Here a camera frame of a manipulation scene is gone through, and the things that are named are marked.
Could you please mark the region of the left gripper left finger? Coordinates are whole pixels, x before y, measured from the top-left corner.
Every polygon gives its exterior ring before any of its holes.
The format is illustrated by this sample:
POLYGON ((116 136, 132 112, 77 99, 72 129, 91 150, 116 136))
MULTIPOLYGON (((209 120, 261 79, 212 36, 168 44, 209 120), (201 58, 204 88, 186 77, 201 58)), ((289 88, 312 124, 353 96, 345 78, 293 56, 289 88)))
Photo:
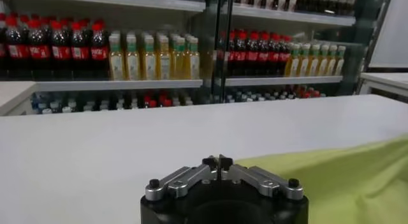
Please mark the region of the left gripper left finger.
POLYGON ((151 179, 145 187, 145 199, 156 202, 170 195, 181 198, 196 184, 210 182, 217 178, 218 159, 209 156, 197 167, 182 167, 162 179, 151 179))

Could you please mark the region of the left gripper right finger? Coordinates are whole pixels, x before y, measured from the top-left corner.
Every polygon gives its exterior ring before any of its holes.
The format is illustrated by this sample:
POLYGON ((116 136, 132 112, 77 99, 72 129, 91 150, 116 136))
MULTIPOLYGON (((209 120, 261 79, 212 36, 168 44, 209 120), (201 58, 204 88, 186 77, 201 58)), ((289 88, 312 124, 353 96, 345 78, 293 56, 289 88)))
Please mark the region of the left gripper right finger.
POLYGON ((289 200, 301 200, 303 187, 297 179, 284 179, 260 167, 243 167, 234 164, 231 158, 219 155, 221 178, 238 184, 241 181, 256 188, 258 193, 273 198, 275 194, 283 194, 289 200))

